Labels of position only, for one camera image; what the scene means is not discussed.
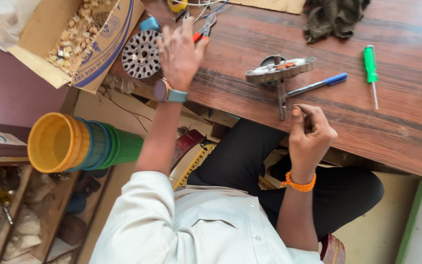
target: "knee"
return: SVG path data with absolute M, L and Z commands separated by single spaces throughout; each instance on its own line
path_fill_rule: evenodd
M 360 169 L 357 179 L 356 189 L 359 194 L 367 198 L 369 204 L 374 206 L 382 200 L 382 197 L 384 197 L 384 185 L 372 171 L 364 168 Z

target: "wall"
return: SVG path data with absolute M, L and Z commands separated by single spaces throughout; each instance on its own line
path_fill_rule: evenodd
M 68 89 L 55 89 L 0 50 L 0 124 L 32 127 L 43 114 L 60 110 Z

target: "orange thread bracelet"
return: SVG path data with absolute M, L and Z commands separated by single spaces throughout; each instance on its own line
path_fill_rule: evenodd
M 317 174 L 314 173 L 314 177 L 312 178 L 312 181 L 308 184 L 297 184 L 293 183 L 291 180 L 291 171 L 286 173 L 286 181 L 281 182 L 281 187 L 283 187 L 286 184 L 289 184 L 292 188 L 301 191 L 301 192 L 310 192 L 315 185 L 315 179 L 317 178 Z

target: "green screwdriver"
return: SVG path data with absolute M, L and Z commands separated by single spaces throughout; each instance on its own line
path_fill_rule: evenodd
M 374 55 L 374 46 L 368 45 L 364 48 L 364 62 L 366 64 L 367 70 L 367 82 L 372 83 L 372 92 L 374 94 L 374 102 L 376 103 L 376 109 L 379 109 L 377 103 L 377 93 L 376 93 L 376 81 L 377 81 L 377 63 L 376 56 Z

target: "black pants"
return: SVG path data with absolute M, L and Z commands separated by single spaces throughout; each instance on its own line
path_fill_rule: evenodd
M 258 197 L 271 224 L 276 227 L 285 188 L 261 190 L 258 176 L 264 173 L 263 160 L 284 136 L 284 132 L 241 119 L 202 165 L 190 174 L 188 184 L 247 191 Z M 285 174 L 290 169 L 291 160 L 286 155 L 272 168 L 271 176 L 285 181 Z M 379 178 L 363 168 L 317 167 L 316 173 L 313 216 L 319 240 L 369 211 L 384 195 Z

